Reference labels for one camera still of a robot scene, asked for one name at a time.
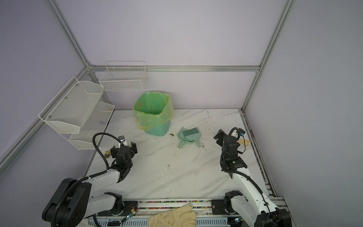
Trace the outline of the green plastic dustpan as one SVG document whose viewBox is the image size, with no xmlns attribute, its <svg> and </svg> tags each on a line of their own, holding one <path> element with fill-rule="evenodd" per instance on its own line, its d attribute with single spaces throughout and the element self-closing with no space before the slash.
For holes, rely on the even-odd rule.
<svg viewBox="0 0 363 227">
<path fill-rule="evenodd" d="M 188 129 L 182 127 L 181 130 L 178 133 L 178 139 L 180 140 L 180 144 L 178 145 L 179 149 L 182 149 L 185 144 L 194 144 L 193 142 L 189 142 L 189 141 L 185 140 L 185 138 L 184 138 L 184 136 L 182 134 L 182 132 L 185 131 L 185 130 L 188 130 Z"/>
</svg>

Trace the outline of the green hand brush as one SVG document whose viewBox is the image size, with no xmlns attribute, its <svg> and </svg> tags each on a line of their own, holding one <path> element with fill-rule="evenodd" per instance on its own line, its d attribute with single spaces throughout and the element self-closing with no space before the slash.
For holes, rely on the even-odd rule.
<svg viewBox="0 0 363 227">
<path fill-rule="evenodd" d="M 201 134 L 200 134 L 198 128 L 192 128 L 189 130 L 185 130 L 182 132 L 182 134 L 186 141 L 193 142 L 197 145 L 197 147 L 199 147 L 199 148 L 201 147 L 201 144 L 199 142 Z"/>
</svg>

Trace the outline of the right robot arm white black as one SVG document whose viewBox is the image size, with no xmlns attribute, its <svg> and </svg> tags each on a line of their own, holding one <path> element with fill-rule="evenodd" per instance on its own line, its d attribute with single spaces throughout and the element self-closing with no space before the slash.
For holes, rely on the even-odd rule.
<svg viewBox="0 0 363 227">
<path fill-rule="evenodd" d="M 292 219 L 286 209 L 280 209 L 254 181 L 247 164 L 239 156 L 240 137 L 245 134 L 234 127 L 228 134 L 219 130 L 214 136 L 221 147 L 220 167 L 239 186 L 225 193 L 227 214 L 239 214 L 249 227 L 291 227 Z"/>
</svg>

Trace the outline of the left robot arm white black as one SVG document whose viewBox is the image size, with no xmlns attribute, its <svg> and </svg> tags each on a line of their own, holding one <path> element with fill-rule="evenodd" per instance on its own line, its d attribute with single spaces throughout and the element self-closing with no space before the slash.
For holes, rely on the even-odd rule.
<svg viewBox="0 0 363 227">
<path fill-rule="evenodd" d="M 137 154 L 136 143 L 127 146 L 121 143 L 119 148 L 112 147 L 111 155 L 114 162 L 108 170 L 82 179 L 67 178 L 46 205 L 42 219 L 53 227 L 75 227 L 83 219 L 95 217 L 98 213 L 106 212 L 111 216 L 124 215 L 132 217 L 138 206 L 137 202 L 124 203 L 120 194 L 97 192 L 107 186 L 123 181 L 133 166 L 132 158 Z"/>
</svg>

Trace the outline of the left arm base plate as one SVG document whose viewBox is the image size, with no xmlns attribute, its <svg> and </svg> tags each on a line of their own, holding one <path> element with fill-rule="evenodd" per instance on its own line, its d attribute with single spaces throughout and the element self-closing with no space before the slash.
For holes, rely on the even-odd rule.
<svg viewBox="0 0 363 227">
<path fill-rule="evenodd" d="M 125 217 L 131 213 L 132 209 L 137 209 L 138 201 L 123 201 L 123 209 L 116 211 L 115 209 L 111 211 L 103 211 L 98 213 L 99 217 Z"/>
</svg>

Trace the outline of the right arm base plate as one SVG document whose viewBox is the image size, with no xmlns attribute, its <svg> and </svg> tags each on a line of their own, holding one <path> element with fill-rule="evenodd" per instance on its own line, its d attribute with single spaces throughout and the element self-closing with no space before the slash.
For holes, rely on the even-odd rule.
<svg viewBox="0 0 363 227">
<path fill-rule="evenodd" d="M 226 200 L 212 200 L 211 206 L 213 215 L 245 214 L 249 208 L 246 200 L 236 197 Z"/>
</svg>

